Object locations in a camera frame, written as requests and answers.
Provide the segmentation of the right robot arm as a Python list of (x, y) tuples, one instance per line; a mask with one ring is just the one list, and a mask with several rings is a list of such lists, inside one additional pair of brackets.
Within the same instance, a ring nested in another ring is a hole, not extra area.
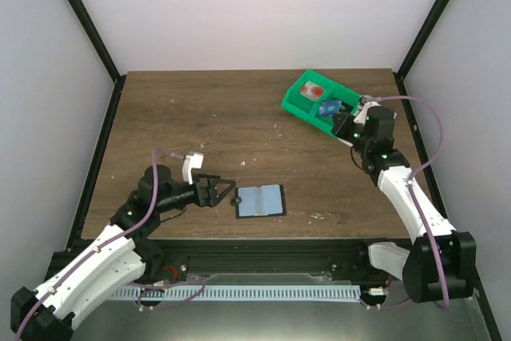
[(360, 154), (362, 170), (392, 204), (410, 238), (410, 249), (390, 241), (370, 245), (370, 265), (401, 280), (411, 301), (447, 308), (451, 300), (473, 294), (476, 241), (459, 232), (422, 191), (418, 171), (394, 147), (397, 114), (381, 103), (380, 97), (362, 97), (356, 106), (343, 102), (332, 117), (333, 135)]

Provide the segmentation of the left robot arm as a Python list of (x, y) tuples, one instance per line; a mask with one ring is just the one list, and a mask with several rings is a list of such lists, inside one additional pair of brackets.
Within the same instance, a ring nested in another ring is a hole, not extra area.
[(188, 205), (217, 206), (236, 186), (219, 176), (172, 178), (165, 165), (152, 165), (137, 189), (101, 234), (62, 270), (33, 290), (20, 288), (11, 298), (10, 327), (17, 340), (69, 340), (79, 324), (117, 289), (137, 280), (154, 280), (163, 251), (149, 236), (160, 214)]

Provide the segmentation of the black leather card holder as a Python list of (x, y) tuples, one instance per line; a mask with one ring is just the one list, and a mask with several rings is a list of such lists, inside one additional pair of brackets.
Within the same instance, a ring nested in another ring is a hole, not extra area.
[(285, 192), (281, 184), (236, 188), (231, 206), (235, 209), (237, 219), (287, 215)]

